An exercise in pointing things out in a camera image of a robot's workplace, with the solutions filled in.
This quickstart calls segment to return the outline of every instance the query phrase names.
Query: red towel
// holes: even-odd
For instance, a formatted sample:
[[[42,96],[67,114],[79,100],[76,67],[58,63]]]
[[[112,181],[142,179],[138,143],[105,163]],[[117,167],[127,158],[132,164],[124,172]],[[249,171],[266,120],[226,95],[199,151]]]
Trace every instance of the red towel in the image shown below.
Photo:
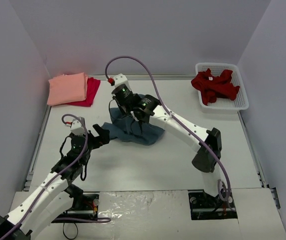
[[[192,86],[201,92],[202,102],[205,105],[215,103],[217,98],[234,101],[240,90],[240,86],[233,86],[232,70],[224,70],[220,76],[213,76],[211,70],[200,71],[191,81]]]
[[[101,81],[93,77],[87,79],[86,99],[84,101],[74,101],[67,103],[68,105],[90,107],[93,104],[95,95],[98,92]]]

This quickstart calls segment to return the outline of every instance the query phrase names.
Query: cable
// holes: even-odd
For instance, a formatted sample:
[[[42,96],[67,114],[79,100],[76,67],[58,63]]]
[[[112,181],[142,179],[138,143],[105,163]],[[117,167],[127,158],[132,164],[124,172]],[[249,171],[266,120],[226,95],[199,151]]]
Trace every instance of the cable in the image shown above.
[[[114,101],[114,99],[112,99],[111,101],[109,101],[108,103],[108,112],[109,112],[109,116],[114,119],[114,120],[123,120],[124,118],[126,118],[126,116],[123,116],[122,118],[115,118],[112,116],[111,114],[111,102]]]
[[[64,232],[64,227],[65,227],[65,222],[63,223],[63,235],[64,235],[64,237],[66,238],[66,239],[68,239],[68,240],[74,240],[74,239],[76,239],[77,237],[78,237],[78,235],[79,235],[79,228],[78,228],[78,226],[77,226],[77,224],[75,223],[75,222],[73,222],[73,224],[75,225],[75,227],[76,227],[76,235],[75,235],[75,237],[73,237],[73,238],[69,238],[66,234],[65,234],[65,232]]]
[[[225,186],[225,183],[224,183],[223,181],[221,181],[221,179],[219,179],[219,180],[217,181],[217,189],[219,189],[219,190],[221,189],[221,184],[222,184],[222,188],[223,188],[223,193],[226,193],[226,192],[227,192],[227,187]],[[227,198],[227,200],[225,200],[226,197],[223,197],[221,191],[218,191],[218,196],[219,196],[219,198],[220,198],[222,201],[226,202],[227,207],[228,207],[231,211],[236,212],[236,210],[235,210],[234,208],[232,208],[231,205],[230,205],[229,197]]]
[[[86,162],[85,167],[84,167],[84,176],[83,176],[83,171],[81,172],[81,181],[84,182],[87,179],[87,175],[88,175],[88,164],[89,161]]]
[[[213,211],[211,211],[210,213],[212,214],[212,213],[215,213],[222,205],[223,205],[223,203],[224,203],[224,201],[220,201],[220,203],[219,204],[217,204],[217,206],[214,208],[214,210]]]
[[[59,148],[59,154],[61,155],[61,159],[64,157],[64,155],[63,155],[63,153],[62,153],[62,150],[63,150],[63,148],[64,148],[64,145],[65,145],[65,143],[67,142],[67,139],[68,138],[72,138],[70,135],[68,135],[65,139],[64,139],[64,141],[63,141],[63,143],[62,143],[62,145],[61,145],[61,147]]]
[[[55,220],[60,221],[78,221],[80,223],[88,223],[88,224],[107,224],[112,221],[109,217],[99,217],[95,220],[86,220],[86,219],[80,219],[80,218],[74,218],[74,217],[58,217]]]
[[[78,120],[82,127],[84,128],[84,131],[85,131],[85,143],[84,143],[84,146],[83,146],[83,149],[82,151],[79,153],[79,155],[77,156],[77,158],[75,158],[75,160],[73,162],[71,162],[67,167],[65,167],[63,170],[61,170],[59,173],[57,173],[54,177],[52,177],[48,182],[47,184],[45,184],[44,188],[41,189],[41,191],[38,193],[38,195],[36,196],[36,198],[33,200],[33,202],[31,203],[31,205],[29,206],[29,208],[27,209],[27,211],[25,212],[25,214],[23,215],[22,219],[20,221],[18,221],[18,223],[11,228],[10,231],[8,231],[6,234],[4,234],[0,240],[5,240],[10,234],[12,234],[16,229],[18,229],[22,222],[27,218],[27,216],[30,214],[30,211],[33,209],[33,207],[35,206],[35,204],[38,202],[38,200],[40,199],[41,195],[46,191],[47,187],[49,185],[51,185],[51,183],[58,177],[60,176],[62,173],[64,173],[67,169],[69,169],[71,166],[73,166],[76,162],[78,162],[81,157],[83,156],[84,152],[86,151],[87,149],[87,142],[88,142],[88,130],[87,128],[85,127],[85,124],[83,123],[83,121],[81,119],[79,119],[77,116],[73,115],[73,114],[64,114],[61,118],[62,122],[66,125],[67,122],[64,121],[64,118],[65,117],[72,117],[76,120]]]
[[[109,65],[117,60],[117,59],[132,59],[136,62],[138,62],[139,64],[142,65],[142,67],[147,71],[149,77],[151,78],[152,80],[152,83],[153,83],[153,86],[154,86],[154,89],[155,89],[155,93],[158,97],[158,100],[160,101],[161,105],[163,106],[164,110],[167,112],[167,114],[169,114],[170,116],[172,116],[172,118],[178,123],[180,124],[188,133],[190,133],[194,138],[196,138],[201,144],[202,146],[204,146],[206,148],[206,150],[212,155],[212,157],[215,159],[215,161],[217,162],[217,164],[219,165],[219,167],[222,169],[222,172],[224,174],[224,177],[226,179],[226,183],[227,183],[227,189],[226,189],[226,195],[225,195],[225,198],[221,199],[222,201],[224,202],[229,202],[229,197],[231,195],[231,182],[230,182],[230,179],[229,179],[229,176],[228,176],[228,173],[226,171],[226,169],[224,168],[223,164],[221,163],[220,159],[218,158],[218,156],[213,152],[213,150],[198,136],[196,135],[193,131],[191,131],[186,125],[184,125],[183,122],[181,122],[175,115],[172,115],[170,110],[166,107],[166,105],[164,104],[160,94],[159,94],[159,91],[158,91],[158,88],[157,88],[157,85],[155,83],[155,80],[154,80],[154,77],[152,75],[152,73],[150,72],[150,70],[148,69],[148,67],[143,63],[141,62],[140,60],[138,60],[137,58],[135,57],[132,57],[132,56],[126,56],[126,55],[123,55],[123,56],[117,56],[117,57],[114,57],[113,59],[111,59],[107,64],[106,64],[106,67],[105,67],[105,76],[107,79],[109,79],[109,76],[108,76],[108,67]]]

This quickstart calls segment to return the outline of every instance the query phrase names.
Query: bolt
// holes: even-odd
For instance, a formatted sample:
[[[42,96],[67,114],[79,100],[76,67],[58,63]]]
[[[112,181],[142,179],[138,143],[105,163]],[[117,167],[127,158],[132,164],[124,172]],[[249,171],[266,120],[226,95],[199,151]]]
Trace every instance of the bolt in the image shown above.
[[[93,204],[97,207],[100,204],[100,200],[97,198],[93,199]]]
[[[191,204],[197,204],[197,198],[195,197],[195,196],[192,196],[190,199],[189,199],[189,202],[191,203]]]

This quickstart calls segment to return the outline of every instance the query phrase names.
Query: white basket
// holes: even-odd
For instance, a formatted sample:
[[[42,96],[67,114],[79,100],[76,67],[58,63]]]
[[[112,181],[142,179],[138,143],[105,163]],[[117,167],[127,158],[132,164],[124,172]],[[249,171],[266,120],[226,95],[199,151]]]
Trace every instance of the white basket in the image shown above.
[[[236,113],[240,110],[245,110],[249,107],[249,101],[247,93],[243,85],[242,77],[237,66],[227,63],[214,63],[214,62],[201,62],[196,64],[195,70],[196,74],[199,72],[204,72],[207,69],[211,70],[213,76],[219,76],[223,70],[228,69],[232,70],[232,83],[234,86],[239,86],[239,91],[234,101],[231,101],[228,98],[217,98],[216,102],[208,103],[208,106],[204,105],[202,102],[201,92],[198,91],[198,98],[201,104],[203,112],[211,113]]]

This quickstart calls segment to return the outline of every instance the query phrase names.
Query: black cable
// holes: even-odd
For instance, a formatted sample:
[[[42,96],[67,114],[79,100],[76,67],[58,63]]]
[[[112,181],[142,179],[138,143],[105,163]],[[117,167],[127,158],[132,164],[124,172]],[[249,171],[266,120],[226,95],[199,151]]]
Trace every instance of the black cable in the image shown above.
[[[85,179],[87,179],[87,175],[88,175],[88,164],[89,164],[89,161],[87,161],[86,164],[85,164],[85,167],[84,167],[84,176],[83,176],[83,171],[81,172],[80,178],[81,178],[82,182],[84,182]]]
[[[112,100],[109,101],[109,103],[108,103],[109,116],[110,116],[112,119],[114,119],[114,120],[122,120],[122,119],[124,119],[126,116],[123,116],[122,118],[115,118],[115,117],[112,116],[112,114],[111,114],[111,102],[112,102],[113,100],[114,100],[114,99],[112,99]]]
[[[71,135],[68,135],[68,136],[64,139],[64,141],[63,141],[61,147],[59,148],[59,154],[61,155],[61,159],[64,157],[64,155],[63,155],[63,153],[62,153],[62,150],[63,150],[64,145],[65,145],[65,143],[67,142],[67,139],[68,139],[68,138],[72,138]]]
[[[215,213],[215,212],[223,205],[223,203],[224,203],[224,202],[221,200],[221,201],[220,201],[220,204],[216,205],[216,207],[214,208],[213,211],[210,212],[210,214]]]
[[[132,125],[133,123],[135,123],[137,121],[135,121],[135,119],[133,119],[133,121],[131,122],[131,124],[129,125],[129,129],[131,130],[132,134],[135,136],[135,137],[141,137],[143,135],[143,129],[142,129],[142,124],[140,122],[137,122],[138,125],[139,125],[139,129],[141,131],[141,134],[140,135],[136,135],[134,132],[133,132],[133,129],[132,129]]]
[[[75,227],[76,227],[76,236],[75,237],[73,237],[73,238],[69,238],[66,234],[65,234],[65,232],[64,232],[64,226],[65,226],[65,223],[63,223],[63,235],[64,235],[64,237],[66,238],[66,239],[68,239],[68,240],[74,240],[74,239],[76,239],[77,237],[78,237],[78,235],[79,235],[79,228],[78,228],[78,225],[75,223],[75,222],[73,222],[73,224],[75,225]]]

